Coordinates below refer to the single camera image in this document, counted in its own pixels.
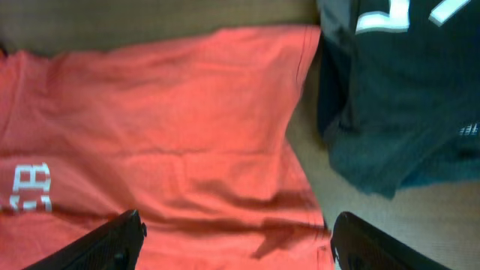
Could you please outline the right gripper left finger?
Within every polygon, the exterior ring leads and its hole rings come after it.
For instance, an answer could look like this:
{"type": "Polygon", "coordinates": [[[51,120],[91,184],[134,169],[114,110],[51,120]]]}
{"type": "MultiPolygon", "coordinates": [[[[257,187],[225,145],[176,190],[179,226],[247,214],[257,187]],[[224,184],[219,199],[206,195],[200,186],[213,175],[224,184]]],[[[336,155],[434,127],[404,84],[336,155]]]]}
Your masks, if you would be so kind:
{"type": "Polygon", "coordinates": [[[139,212],[128,210],[25,270],[134,270],[146,236],[139,212]]]}

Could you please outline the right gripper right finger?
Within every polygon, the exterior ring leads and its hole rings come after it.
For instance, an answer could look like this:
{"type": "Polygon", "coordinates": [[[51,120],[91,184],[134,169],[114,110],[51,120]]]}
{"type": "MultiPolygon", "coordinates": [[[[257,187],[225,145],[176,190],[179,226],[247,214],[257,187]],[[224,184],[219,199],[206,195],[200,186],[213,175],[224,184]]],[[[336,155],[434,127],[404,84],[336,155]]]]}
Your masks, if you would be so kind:
{"type": "Polygon", "coordinates": [[[337,216],[331,249],[342,270],[450,270],[348,211],[337,216]]]}

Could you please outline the red soccer t-shirt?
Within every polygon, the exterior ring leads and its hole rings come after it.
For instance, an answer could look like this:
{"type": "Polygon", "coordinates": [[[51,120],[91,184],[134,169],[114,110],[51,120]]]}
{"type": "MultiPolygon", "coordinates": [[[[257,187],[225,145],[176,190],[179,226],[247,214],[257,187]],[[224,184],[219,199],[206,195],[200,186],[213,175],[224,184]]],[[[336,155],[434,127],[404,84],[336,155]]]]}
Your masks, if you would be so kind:
{"type": "Polygon", "coordinates": [[[138,269],[332,269],[286,138],[321,31],[225,28],[1,57],[1,267],[136,209],[138,269]]]}

